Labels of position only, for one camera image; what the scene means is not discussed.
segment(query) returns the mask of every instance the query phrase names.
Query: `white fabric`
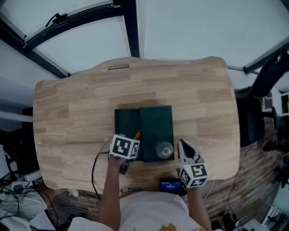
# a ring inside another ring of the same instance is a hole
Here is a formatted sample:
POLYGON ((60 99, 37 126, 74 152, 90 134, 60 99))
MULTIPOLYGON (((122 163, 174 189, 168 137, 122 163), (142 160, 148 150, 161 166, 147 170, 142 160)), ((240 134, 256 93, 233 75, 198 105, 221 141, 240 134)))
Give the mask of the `white fabric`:
MULTIPOLYGON (((74 218, 68 231, 113 231, 85 218, 74 218)), ((204 231, 189 217, 189 210, 177 195, 139 192, 121 199, 119 231, 204 231)))
MULTIPOLYGON (((3 191, 10 192, 10 185, 2 187, 3 191)), ((38 213, 47 209, 47 205, 38 192, 31 191, 27 194, 18 194, 19 214, 17 217, 4 218, 0 221, 10 231, 31 231, 29 221, 32 220, 38 213)), ((18 203, 12 195, 0 193, 0 217, 6 217, 17 214, 18 203)))

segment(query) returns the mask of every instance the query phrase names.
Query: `yellow print on shirt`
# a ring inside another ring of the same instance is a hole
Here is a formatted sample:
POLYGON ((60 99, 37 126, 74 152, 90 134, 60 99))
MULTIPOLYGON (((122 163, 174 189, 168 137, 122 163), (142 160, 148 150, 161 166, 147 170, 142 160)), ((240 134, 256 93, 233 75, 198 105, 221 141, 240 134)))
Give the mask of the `yellow print on shirt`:
POLYGON ((177 228, 173 224, 169 224, 167 227, 162 226, 159 231, 177 231, 177 228))
MULTIPOLYGON (((177 228, 173 224, 169 224, 167 227, 162 226, 159 231, 177 231, 177 228)), ((205 231, 203 228, 196 228, 193 231, 205 231)))

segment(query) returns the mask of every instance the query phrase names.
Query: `wooden floor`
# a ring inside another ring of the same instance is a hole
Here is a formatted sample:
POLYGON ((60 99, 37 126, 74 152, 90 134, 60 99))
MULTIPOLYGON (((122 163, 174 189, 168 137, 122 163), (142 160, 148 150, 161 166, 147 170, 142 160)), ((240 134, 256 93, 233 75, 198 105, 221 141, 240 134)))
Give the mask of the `wooden floor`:
MULTIPOLYGON (((266 140, 275 138, 275 130, 272 119, 265 119, 266 134, 259 142, 248 147, 241 148, 240 166, 237 173, 235 190, 233 183, 235 177, 227 180, 216 180, 214 187, 205 200, 205 206, 211 218, 211 221, 218 220, 221 222, 221 216, 224 211, 232 213, 228 199, 230 197, 230 205, 241 224, 245 224, 251 219, 262 222, 269 210, 278 185, 272 184, 274 180, 274 168, 277 166, 282 153, 278 151, 263 152, 261 147, 266 140)), ((210 190, 212 181, 206 184, 206 188, 202 190, 203 196, 210 190)), ((54 207, 77 207, 89 210, 89 212, 75 208, 56 208, 59 224, 67 222, 68 216, 74 214, 81 216, 82 213, 87 214, 90 220, 96 220, 99 200, 82 196, 93 193, 79 191, 80 196, 74 198, 68 196, 68 193, 58 195, 54 201, 54 207)), ((55 214, 52 209, 49 210, 52 219, 55 220, 55 214)))

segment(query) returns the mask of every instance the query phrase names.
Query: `blue screen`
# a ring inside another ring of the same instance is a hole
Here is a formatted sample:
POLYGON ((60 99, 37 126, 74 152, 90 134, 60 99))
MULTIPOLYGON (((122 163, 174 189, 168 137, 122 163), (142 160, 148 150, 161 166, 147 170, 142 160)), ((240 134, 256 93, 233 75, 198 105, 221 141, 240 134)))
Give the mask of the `blue screen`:
POLYGON ((179 192, 181 190, 180 182, 162 182, 161 191, 162 192, 179 192))

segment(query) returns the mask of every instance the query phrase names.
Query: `person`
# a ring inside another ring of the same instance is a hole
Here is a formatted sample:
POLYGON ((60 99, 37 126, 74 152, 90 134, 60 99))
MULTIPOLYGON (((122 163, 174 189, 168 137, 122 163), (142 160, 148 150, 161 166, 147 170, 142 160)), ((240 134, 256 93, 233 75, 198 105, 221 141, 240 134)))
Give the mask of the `person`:
POLYGON ((78 196, 76 189, 47 188, 44 183, 35 188, 26 187, 21 193, 13 191, 11 185, 0 188, 0 231, 31 231, 29 222, 35 216, 47 209, 54 197, 69 191, 73 196, 78 196))
POLYGON ((124 159, 110 156, 98 222, 72 220, 68 231, 211 231, 197 188, 187 190, 188 206, 178 195, 138 192, 120 199, 119 169, 124 159))

